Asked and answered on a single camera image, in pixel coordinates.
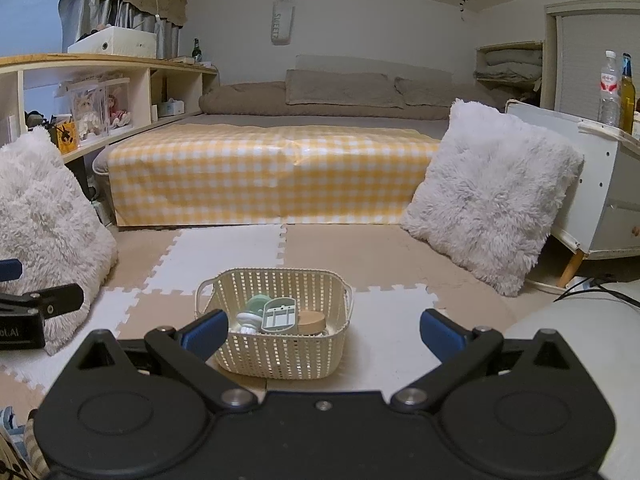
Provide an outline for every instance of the clear plastic water bottle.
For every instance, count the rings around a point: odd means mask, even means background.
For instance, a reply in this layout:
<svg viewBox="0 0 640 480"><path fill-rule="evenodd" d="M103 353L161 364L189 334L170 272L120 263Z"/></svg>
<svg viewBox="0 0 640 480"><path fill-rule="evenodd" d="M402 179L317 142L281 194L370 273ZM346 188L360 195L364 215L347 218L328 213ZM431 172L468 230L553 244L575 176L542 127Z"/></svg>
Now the clear plastic water bottle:
<svg viewBox="0 0 640 480"><path fill-rule="evenodd" d="M609 126L620 125L620 70L616 62L616 53L606 52L607 62L600 75L600 111L598 122Z"/></svg>

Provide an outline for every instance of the gray bed sheet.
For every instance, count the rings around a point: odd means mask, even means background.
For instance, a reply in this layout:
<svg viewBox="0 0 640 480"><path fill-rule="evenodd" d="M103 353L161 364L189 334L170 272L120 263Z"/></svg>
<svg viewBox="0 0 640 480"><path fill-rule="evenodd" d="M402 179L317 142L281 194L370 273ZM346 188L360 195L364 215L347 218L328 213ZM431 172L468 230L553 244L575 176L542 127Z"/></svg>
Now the gray bed sheet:
<svg viewBox="0 0 640 480"><path fill-rule="evenodd" d="M321 116L256 116L256 115L196 115L173 124L232 124L233 126L357 126L360 128L400 128L416 130L418 133L442 139L449 127L449 121L421 121L417 119L394 119L384 117L321 117ZM95 158L93 170L96 176L108 176L109 152L117 144L107 146Z"/></svg>

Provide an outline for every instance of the cream woven basket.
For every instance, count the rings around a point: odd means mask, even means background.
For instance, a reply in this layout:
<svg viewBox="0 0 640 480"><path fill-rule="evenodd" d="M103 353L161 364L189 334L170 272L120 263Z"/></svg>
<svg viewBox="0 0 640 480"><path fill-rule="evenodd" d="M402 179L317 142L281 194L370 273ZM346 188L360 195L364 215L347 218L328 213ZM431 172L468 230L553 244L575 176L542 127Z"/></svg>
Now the cream woven basket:
<svg viewBox="0 0 640 480"><path fill-rule="evenodd" d="M202 312L202 292L211 285L212 297ZM324 313L325 335L235 332L236 315L255 294L294 298L300 310ZM215 354L225 370L270 379L320 379L331 374L342 357L353 310L353 289L327 270L232 269L200 284L195 307L196 317L219 308L229 318L228 337Z"/></svg>

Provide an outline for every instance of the doll in clear box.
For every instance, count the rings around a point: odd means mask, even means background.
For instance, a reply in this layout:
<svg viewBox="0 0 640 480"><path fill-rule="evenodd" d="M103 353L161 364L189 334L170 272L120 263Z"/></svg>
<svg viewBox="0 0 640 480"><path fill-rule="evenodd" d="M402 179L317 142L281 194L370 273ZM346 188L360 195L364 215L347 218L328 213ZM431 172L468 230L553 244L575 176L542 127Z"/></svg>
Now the doll in clear box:
<svg viewBox="0 0 640 480"><path fill-rule="evenodd" d="M114 89L113 93L107 96L107 104L109 107L109 124L111 128L120 128L126 126L131 120L131 113L122 110L118 106L118 98L116 97L119 88Z"/></svg>
<svg viewBox="0 0 640 480"><path fill-rule="evenodd" d="M74 98L74 110L76 112L76 130L80 140L85 140L91 135L100 135L102 121L95 111L94 93L83 92L76 94Z"/></svg>

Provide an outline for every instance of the floor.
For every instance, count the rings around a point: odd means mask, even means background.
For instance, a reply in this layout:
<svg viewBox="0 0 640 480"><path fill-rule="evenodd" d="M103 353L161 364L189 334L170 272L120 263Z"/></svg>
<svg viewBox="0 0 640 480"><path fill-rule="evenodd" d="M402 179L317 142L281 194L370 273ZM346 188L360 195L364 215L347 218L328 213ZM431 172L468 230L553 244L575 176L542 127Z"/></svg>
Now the floor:
<svg viewBox="0 0 640 480"><path fill-rule="evenodd" d="M138 338L155 326L183 326L193 320L198 285L230 268L329 269L355 290L342 361L328 378L267 381L225 372L260 396L267 389L313 388L380 389L388 397L438 365L418 334L425 308L441 309L466 327L484 324L505 330L555 299L528 285L517 298L501 297L397 226L222 226L113 233L119 263L69 348L53 358L34 353L0 360L0 404L13 405L20 418L39 404L83 334L109 328L120 338ZM541 256L544 268L535 269L537 279L556 279L569 256L564 247L550 242ZM640 262L632 267L640 269ZM588 271L602 272L594 267ZM640 276L625 272L628 279ZM213 359L210 363L217 367Z"/></svg>

